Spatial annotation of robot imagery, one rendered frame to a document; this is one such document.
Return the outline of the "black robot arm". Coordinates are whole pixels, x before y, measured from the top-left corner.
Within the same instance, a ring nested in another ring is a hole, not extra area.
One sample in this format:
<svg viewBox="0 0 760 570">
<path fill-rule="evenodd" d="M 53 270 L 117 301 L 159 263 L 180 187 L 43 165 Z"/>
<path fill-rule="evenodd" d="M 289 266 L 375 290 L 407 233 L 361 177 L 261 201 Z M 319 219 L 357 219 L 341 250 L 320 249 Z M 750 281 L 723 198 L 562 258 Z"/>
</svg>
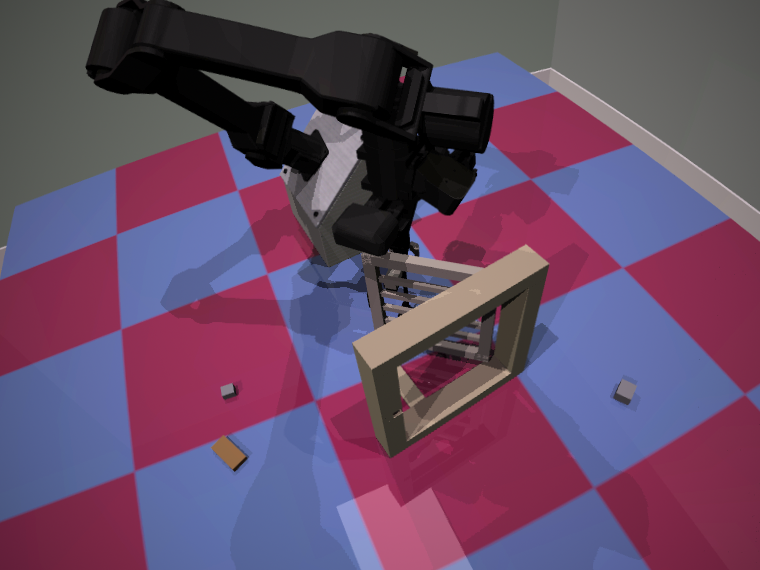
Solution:
<svg viewBox="0 0 760 570">
<path fill-rule="evenodd" d="M 122 0 L 103 10 L 85 67 L 97 87 L 158 93 L 226 130 L 254 166 L 285 164 L 304 181 L 329 154 L 318 130 L 310 136 L 292 128 L 296 116 L 282 106 L 242 100 L 201 70 L 302 94 L 321 113 L 361 129 L 375 149 L 402 148 L 418 133 L 424 154 L 407 168 L 402 191 L 451 216 L 477 176 L 494 98 L 433 86 L 434 65 L 417 55 L 372 33 L 299 37 L 187 12 L 167 0 Z"/>
</svg>

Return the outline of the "brown rectangular block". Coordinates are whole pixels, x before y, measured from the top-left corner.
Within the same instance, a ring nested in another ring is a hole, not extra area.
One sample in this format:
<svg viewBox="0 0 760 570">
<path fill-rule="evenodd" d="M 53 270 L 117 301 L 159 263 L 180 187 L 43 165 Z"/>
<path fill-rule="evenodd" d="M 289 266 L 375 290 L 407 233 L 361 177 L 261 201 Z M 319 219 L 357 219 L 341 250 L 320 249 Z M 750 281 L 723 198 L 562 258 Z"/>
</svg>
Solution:
<svg viewBox="0 0 760 570">
<path fill-rule="evenodd" d="M 234 472 L 248 460 L 224 435 L 211 448 Z"/>
</svg>

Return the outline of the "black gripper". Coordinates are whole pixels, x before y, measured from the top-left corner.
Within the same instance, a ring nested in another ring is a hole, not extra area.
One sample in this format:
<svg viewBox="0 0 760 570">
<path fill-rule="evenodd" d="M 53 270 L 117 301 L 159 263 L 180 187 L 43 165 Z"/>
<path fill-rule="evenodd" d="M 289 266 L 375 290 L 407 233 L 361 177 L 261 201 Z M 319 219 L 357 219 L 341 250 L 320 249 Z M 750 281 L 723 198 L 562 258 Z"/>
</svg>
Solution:
<svg viewBox="0 0 760 570">
<path fill-rule="evenodd" d="M 367 168 L 361 188 L 373 195 L 364 205 L 347 206 L 331 226 L 336 244 L 378 257 L 389 249 L 399 250 L 401 232 L 408 222 L 410 231 L 417 204 L 422 200 L 417 193 L 409 200 L 402 184 L 407 168 L 416 156 L 423 156 L 424 147 L 418 135 L 415 143 L 398 149 L 375 149 L 364 142 L 358 147 L 357 159 L 365 160 Z"/>
</svg>

